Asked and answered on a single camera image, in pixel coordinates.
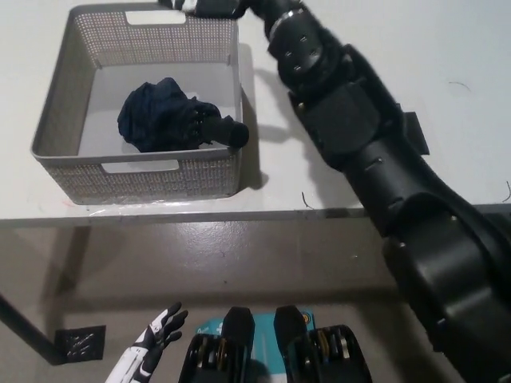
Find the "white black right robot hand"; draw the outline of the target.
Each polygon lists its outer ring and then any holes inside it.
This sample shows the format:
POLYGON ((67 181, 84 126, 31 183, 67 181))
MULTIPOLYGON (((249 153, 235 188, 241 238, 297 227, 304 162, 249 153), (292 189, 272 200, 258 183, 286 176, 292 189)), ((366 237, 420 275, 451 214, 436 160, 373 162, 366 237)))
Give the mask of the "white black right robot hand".
POLYGON ((159 5, 196 18, 237 19, 247 7, 236 0, 158 0, 159 5))

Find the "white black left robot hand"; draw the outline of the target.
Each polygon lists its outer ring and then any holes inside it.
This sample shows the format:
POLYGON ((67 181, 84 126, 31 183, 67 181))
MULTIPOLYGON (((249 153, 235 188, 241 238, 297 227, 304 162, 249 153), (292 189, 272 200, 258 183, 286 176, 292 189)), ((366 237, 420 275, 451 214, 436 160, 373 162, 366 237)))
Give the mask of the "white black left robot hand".
POLYGON ((181 302, 163 310, 124 351, 105 383, 149 382, 164 350, 181 338, 187 316, 181 302))

